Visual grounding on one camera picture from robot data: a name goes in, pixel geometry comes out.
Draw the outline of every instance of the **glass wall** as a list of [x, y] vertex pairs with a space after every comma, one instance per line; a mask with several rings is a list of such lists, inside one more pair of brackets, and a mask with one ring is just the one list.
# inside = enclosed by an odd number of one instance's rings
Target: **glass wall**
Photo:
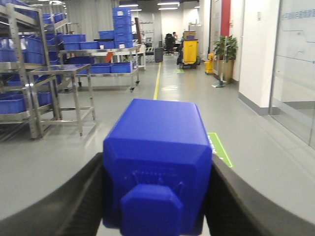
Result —
[[315, 1], [282, 0], [271, 115], [315, 148]]

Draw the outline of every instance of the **white curtain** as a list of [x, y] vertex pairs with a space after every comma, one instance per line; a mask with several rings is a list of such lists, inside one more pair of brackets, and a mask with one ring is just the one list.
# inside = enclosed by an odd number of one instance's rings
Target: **white curtain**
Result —
[[98, 32], [113, 29], [113, 0], [67, 0], [68, 18], [71, 23], [79, 23], [87, 41], [98, 39]]

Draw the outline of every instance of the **green floor marking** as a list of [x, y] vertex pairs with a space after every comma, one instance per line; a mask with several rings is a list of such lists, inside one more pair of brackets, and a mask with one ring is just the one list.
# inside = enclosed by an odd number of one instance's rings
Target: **green floor marking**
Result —
[[182, 70], [182, 69], [175, 69], [175, 72], [176, 72], [176, 73], [183, 73], [184, 70]]
[[217, 155], [228, 167], [233, 168], [230, 158], [228, 157], [217, 133], [207, 133], [210, 140], [210, 144], [213, 150], [213, 154]]

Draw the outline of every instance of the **potted plant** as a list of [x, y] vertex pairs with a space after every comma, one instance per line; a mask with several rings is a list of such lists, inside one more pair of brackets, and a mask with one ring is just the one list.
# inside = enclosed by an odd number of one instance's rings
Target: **potted plant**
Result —
[[[217, 75], [221, 75], [223, 72], [224, 80], [227, 84], [231, 83], [233, 76], [233, 65], [234, 60], [236, 59], [236, 52], [238, 49], [237, 39], [232, 35], [226, 37], [220, 36], [220, 41], [214, 43], [214, 54], [215, 54], [215, 63], [214, 70], [217, 72]], [[226, 46], [226, 63], [224, 64], [224, 47]]]

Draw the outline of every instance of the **green plant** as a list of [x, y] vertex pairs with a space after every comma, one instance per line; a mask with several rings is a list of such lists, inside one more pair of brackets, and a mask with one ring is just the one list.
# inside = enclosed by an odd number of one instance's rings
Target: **green plant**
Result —
[[[225, 36], [220, 36], [220, 41], [215, 42], [214, 52], [219, 60], [223, 60], [224, 57], [224, 46], [225, 46]], [[229, 36], [226, 38], [226, 61], [236, 59], [236, 52], [238, 49], [237, 39], [233, 38], [233, 36]]]

